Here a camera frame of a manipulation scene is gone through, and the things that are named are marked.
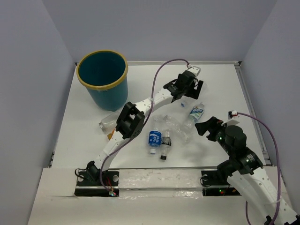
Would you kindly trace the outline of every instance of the gray wall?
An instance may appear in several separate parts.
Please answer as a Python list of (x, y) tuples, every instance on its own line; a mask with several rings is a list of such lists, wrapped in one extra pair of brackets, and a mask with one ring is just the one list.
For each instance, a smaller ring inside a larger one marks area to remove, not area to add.
[(0, 7), (0, 224), (27, 224), (74, 63), (41, 0)]
[(43, 0), (75, 61), (111, 48), (128, 60), (242, 60), (275, 0)]
[[(300, 1), (279, 0), (242, 64), (257, 117), (276, 137), (282, 173), (300, 213)], [(273, 142), (262, 128), (269, 155)]]

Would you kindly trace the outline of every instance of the blue label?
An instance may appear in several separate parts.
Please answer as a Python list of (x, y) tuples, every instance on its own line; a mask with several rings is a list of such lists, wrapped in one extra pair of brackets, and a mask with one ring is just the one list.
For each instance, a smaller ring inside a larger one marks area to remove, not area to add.
[(161, 143), (161, 133), (159, 131), (152, 130), (149, 133), (148, 144), (150, 146), (157, 146)]
[(191, 113), (202, 113), (203, 112), (203, 109), (200, 109), (200, 108), (194, 108), (192, 109)]

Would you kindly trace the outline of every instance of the white floor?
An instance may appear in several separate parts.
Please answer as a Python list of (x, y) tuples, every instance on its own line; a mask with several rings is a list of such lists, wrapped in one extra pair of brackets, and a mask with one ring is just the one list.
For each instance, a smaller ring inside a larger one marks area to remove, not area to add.
[[(195, 103), (202, 101), (205, 104), (201, 121), (206, 121), (211, 116), (227, 120), (229, 110), (249, 113), (234, 65), (197, 66), (201, 67), (198, 78), (204, 81), (199, 99), (195, 100)], [(158, 65), (129, 66), (128, 101), (134, 103), (150, 96), (153, 77), (158, 67)], [(178, 74), (185, 69), (185, 65), (169, 65), (163, 68), (157, 77), (155, 90), (158, 91), (164, 84), (177, 78)], [(183, 121), (192, 106), (185, 109), (180, 106), (179, 101), (175, 101), (158, 109), (153, 115), (171, 115), (179, 121)], [(98, 123), (109, 114), (110, 112), (100, 109), (93, 102), (75, 74), (52, 167), (85, 168), (89, 161), (94, 160), (108, 142)], [(240, 121), (239, 126), (247, 135), (248, 147), (264, 163), (262, 149), (252, 121), (246, 117), (241, 117)], [(194, 138), (188, 145), (184, 145), (178, 138), (173, 137), (172, 151), (168, 159), (162, 161), (159, 159), (159, 155), (152, 156), (148, 153), (149, 130), (150, 123), (134, 141), (120, 151), (112, 162), (111, 168), (217, 166), (228, 159), (227, 154), (217, 143), (198, 136), (194, 129)]]

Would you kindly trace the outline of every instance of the black label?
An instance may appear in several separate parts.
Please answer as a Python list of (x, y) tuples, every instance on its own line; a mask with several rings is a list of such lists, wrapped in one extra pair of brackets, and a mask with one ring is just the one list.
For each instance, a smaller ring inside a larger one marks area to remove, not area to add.
[(162, 137), (161, 138), (161, 144), (166, 144), (166, 145), (169, 145), (169, 146), (171, 146), (171, 139), (170, 139), (170, 137)]

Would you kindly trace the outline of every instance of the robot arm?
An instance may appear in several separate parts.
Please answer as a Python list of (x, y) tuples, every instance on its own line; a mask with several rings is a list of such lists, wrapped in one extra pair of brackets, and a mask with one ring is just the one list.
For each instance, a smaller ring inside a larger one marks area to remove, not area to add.
[(153, 100), (148, 98), (135, 104), (126, 103), (117, 119), (116, 130), (110, 141), (97, 158), (88, 163), (86, 170), (89, 176), (96, 181), (99, 179), (101, 167), (103, 168), (102, 172), (109, 169), (120, 147), (140, 134), (144, 126), (144, 119), (150, 111), (170, 104), (182, 96), (198, 99), (203, 84), (203, 81), (197, 80), (199, 73), (200, 68), (189, 67), (182, 74), (179, 74), (176, 80), (164, 85), (155, 94)]
[[(195, 126), (201, 136), (208, 131), (207, 138), (218, 142), (229, 155), (227, 161), (217, 166), (218, 177), (235, 187), (259, 214), (267, 218), (265, 224), (268, 225), (276, 210), (278, 192), (258, 156), (246, 146), (247, 137), (236, 124), (235, 118), (224, 123), (212, 117)], [(300, 224), (300, 217), (282, 198), (275, 224)]]

